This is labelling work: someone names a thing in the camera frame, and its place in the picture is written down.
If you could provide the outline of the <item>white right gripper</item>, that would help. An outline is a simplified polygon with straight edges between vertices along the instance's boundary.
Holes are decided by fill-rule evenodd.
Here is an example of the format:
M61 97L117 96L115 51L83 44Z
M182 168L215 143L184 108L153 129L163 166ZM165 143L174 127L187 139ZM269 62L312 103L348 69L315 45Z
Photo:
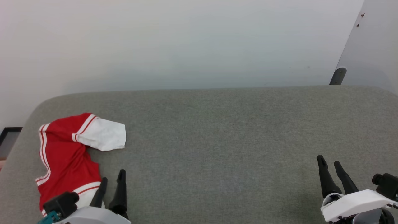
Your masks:
M328 171L327 162L322 155L317 156L317 164L322 196L324 198L321 213L325 221L335 223L343 218L388 207L388 205L397 206L397 201L391 200L374 190L359 191L351 177L343 169L341 163L335 161L334 167L345 192L345 195L341 194L342 191L334 183ZM330 201L327 197L331 196L338 196L339 199Z

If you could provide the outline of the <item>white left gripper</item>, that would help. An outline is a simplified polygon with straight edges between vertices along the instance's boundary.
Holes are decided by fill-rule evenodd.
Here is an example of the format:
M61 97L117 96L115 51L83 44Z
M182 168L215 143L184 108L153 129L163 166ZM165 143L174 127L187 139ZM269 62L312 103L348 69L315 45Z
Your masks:
M126 171L121 169L109 209L101 208L108 179L103 177L89 207L82 207L56 224L130 224L127 215Z

